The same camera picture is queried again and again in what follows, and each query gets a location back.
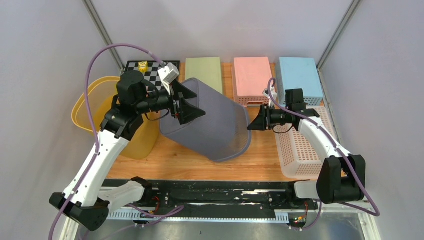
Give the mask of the yellow ribbed bin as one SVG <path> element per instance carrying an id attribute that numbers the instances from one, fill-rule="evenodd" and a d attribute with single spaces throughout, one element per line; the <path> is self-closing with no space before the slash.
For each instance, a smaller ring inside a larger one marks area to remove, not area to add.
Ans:
<path id="1" fill-rule="evenodd" d="M 105 76 L 95 80 L 88 87 L 89 105 L 97 131 L 100 130 L 105 114 L 111 109 L 113 96 L 117 94 L 116 85 L 119 80 L 118 76 Z M 142 116 L 143 124 L 121 152 L 121 156 L 141 160 L 152 152 L 160 133 L 159 121 L 154 121 L 157 117 L 158 115 L 154 112 Z M 84 95 L 73 107 L 71 120 L 78 128 L 93 134 Z"/>

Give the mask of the large white perforated basket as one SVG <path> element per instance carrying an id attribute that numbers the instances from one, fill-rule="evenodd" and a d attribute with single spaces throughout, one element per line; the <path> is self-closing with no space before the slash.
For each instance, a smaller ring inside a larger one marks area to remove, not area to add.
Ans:
<path id="1" fill-rule="evenodd" d="M 309 141 L 290 123 L 273 130 L 283 175 L 290 179 L 316 180 L 322 162 Z"/>

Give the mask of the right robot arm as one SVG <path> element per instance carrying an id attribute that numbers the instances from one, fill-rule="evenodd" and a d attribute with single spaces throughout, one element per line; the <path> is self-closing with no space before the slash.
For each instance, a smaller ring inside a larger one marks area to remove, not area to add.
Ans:
<path id="1" fill-rule="evenodd" d="M 279 106 L 273 87 L 263 91 L 268 103 L 260 106 L 257 117 L 248 126 L 251 131 L 271 130 L 276 126 L 291 124 L 317 153 L 321 169 L 316 180 L 300 180 L 290 184 L 285 195 L 286 204 L 298 209 L 306 199 L 324 204 L 342 204 L 363 200 L 365 193 L 366 162 L 361 155 L 353 155 L 330 134 L 320 115 L 307 108 L 302 89 L 286 90 L 286 104 Z"/>

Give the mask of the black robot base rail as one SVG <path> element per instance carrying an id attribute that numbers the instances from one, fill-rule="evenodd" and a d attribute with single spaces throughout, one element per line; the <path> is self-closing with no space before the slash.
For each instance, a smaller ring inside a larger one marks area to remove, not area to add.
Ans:
<path id="1" fill-rule="evenodd" d="M 319 210 L 318 198 L 297 197 L 292 181 L 151 180 L 151 196 L 108 215 L 109 220 L 153 223 L 165 218 L 179 222 L 282 223 L 310 225 Z"/>

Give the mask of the pink perforated tray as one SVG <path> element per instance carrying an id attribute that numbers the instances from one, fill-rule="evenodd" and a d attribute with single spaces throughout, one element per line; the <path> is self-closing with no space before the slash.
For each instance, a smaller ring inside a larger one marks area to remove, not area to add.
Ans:
<path id="1" fill-rule="evenodd" d="M 269 99 L 263 91 L 272 76 L 268 57 L 235 57 L 232 68 L 234 101 L 246 108 L 267 104 Z"/>

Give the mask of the blue perforated tray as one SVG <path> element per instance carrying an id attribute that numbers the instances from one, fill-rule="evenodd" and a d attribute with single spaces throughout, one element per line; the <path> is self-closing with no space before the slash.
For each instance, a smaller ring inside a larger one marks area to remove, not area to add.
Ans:
<path id="1" fill-rule="evenodd" d="M 286 104 L 285 91 L 302 89 L 307 106 L 320 106 L 324 94 L 315 60 L 308 57 L 279 57 L 275 62 L 278 102 Z"/>

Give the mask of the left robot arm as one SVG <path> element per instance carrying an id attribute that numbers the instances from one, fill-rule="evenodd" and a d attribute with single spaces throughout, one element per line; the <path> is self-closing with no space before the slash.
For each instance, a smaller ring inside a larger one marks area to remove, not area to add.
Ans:
<path id="1" fill-rule="evenodd" d="M 144 123 L 143 115 L 166 111 L 181 125 L 204 116 L 205 111 L 189 103 L 197 96 L 178 81 L 179 71 L 171 66 L 158 70 L 163 90 L 148 92 L 150 82 L 140 71 L 125 72 L 115 85 L 111 108 L 100 129 L 94 131 L 94 146 L 73 181 L 62 192 L 51 195 L 49 203 L 71 220 L 93 232 L 108 215 L 137 202 L 149 206 L 153 201 L 152 185 L 134 177 L 106 193 L 100 189 L 114 162 Z"/>

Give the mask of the grey mesh basket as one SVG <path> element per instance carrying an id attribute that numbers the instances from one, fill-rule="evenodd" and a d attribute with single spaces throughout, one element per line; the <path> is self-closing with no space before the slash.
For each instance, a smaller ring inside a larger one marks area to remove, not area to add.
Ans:
<path id="1" fill-rule="evenodd" d="M 189 78 L 182 85 L 197 94 L 188 102 L 205 111 L 205 115 L 181 125 L 172 116 L 162 114 L 160 133 L 214 162 L 243 155 L 252 141 L 247 109 L 196 78 Z"/>

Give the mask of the green perforated tray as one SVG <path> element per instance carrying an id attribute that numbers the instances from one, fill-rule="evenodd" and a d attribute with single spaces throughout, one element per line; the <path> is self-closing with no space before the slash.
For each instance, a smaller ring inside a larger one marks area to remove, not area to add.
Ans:
<path id="1" fill-rule="evenodd" d="M 185 60 L 185 80 L 196 78 L 224 93 L 221 59 L 219 57 L 194 57 Z"/>

